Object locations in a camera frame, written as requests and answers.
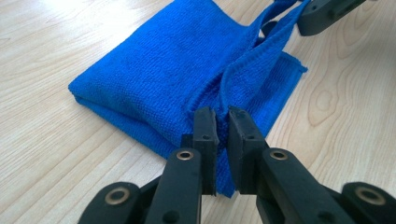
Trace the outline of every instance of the folded towel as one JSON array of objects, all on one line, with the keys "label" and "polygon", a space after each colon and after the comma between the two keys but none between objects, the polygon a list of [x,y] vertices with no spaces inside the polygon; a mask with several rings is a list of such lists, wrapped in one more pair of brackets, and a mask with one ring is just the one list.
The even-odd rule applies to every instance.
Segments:
[{"label": "folded towel", "polygon": [[211,0],[175,0],[69,85],[76,100],[167,158],[192,132],[193,112],[218,115],[217,191],[231,196],[225,150],[228,106],[246,109],[268,134],[306,71],[282,52],[304,6],[260,41],[262,24],[296,0],[275,0],[249,26]]}]

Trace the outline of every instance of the wood grain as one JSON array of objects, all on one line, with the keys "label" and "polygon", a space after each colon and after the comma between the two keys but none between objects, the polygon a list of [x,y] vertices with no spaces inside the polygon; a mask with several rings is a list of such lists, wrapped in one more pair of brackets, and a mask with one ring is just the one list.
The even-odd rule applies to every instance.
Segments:
[{"label": "wood grain", "polygon": [[[78,105],[73,78],[170,1],[0,2],[0,223],[76,223],[102,187],[143,186],[165,161]],[[271,1],[217,1],[251,23]],[[396,3],[366,2],[285,51],[309,68],[267,140],[318,181],[396,195]],[[203,198],[202,223],[261,223],[255,198]]]}]

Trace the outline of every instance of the blue towel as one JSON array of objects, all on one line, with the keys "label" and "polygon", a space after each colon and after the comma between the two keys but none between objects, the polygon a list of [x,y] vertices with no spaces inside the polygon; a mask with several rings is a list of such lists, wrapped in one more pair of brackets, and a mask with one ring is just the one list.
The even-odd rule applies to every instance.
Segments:
[{"label": "blue towel", "polygon": [[217,191],[231,196],[225,150],[228,106],[246,109],[263,134],[306,71],[282,52],[309,0],[260,40],[262,24],[296,0],[275,0],[249,26],[211,0],[175,0],[69,85],[76,100],[164,158],[192,132],[193,112],[218,115]]}]

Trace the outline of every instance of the towel fold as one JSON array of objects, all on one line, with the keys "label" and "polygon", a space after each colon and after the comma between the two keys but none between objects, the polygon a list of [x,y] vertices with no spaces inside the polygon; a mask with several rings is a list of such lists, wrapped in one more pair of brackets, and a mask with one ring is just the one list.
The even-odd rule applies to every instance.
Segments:
[{"label": "towel fold", "polygon": [[259,41],[262,24],[296,0],[275,0],[249,26],[211,0],[175,0],[69,85],[76,100],[167,158],[192,132],[193,112],[218,115],[218,193],[234,192],[228,166],[228,106],[246,109],[268,134],[301,74],[282,52],[304,6]]}]

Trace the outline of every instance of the light wood surface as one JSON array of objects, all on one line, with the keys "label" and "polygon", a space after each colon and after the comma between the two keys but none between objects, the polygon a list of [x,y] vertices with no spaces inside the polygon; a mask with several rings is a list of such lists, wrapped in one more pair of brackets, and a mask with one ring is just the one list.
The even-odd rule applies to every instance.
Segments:
[{"label": "light wood surface", "polygon": [[[170,1],[0,2],[0,223],[76,223],[104,186],[165,161],[77,104],[67,85]],[[271,1],[217,1],[249,24]],[[396,2],[366,2],[286,51],[309,67],[267,140],[330,188],[396,196]],[[261,223],[255,198],[203,198],[202,223]]]}]

